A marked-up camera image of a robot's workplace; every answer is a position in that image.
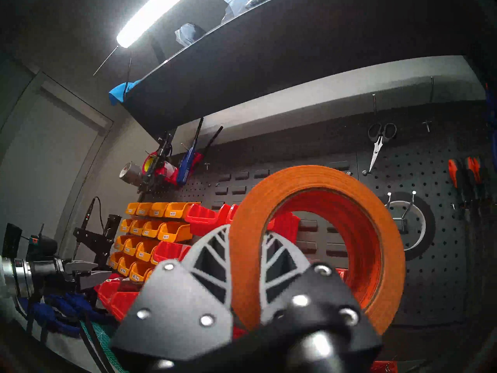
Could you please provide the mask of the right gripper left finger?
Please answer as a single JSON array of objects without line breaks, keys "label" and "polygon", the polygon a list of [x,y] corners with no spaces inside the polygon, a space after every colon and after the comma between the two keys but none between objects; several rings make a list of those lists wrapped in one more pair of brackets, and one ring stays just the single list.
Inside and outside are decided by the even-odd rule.
[{"label": "right gripper left finger", "polygon": [[187,361],[232,339],[230,225],[202,238],[182,260],[156,265],[112,338],[125,370]]}]

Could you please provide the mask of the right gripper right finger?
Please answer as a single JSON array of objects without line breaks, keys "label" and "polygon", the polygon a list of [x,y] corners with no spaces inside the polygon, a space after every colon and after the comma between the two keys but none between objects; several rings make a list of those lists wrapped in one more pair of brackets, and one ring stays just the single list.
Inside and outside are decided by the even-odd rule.
[{"label": "right gripper right finger", "polygon": [[261,324],[289,320],[291,357],[376,357],[382,349],[351,289],[325,262],[311,263],[275,232],[262,241]]}]

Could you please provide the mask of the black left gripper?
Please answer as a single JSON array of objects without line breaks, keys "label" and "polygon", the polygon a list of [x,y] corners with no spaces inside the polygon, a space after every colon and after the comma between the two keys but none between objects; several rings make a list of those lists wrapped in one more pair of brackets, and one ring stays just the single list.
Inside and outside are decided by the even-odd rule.
[{"label": "black left gripper", "polygon": [[[30,261],[33,292],[47,290],[49,294],[75,293],[94,288],[110,279],[112,271],[94,271],[97,263],[72,260]],[[73,273],[80,274],[80,285]]]}]

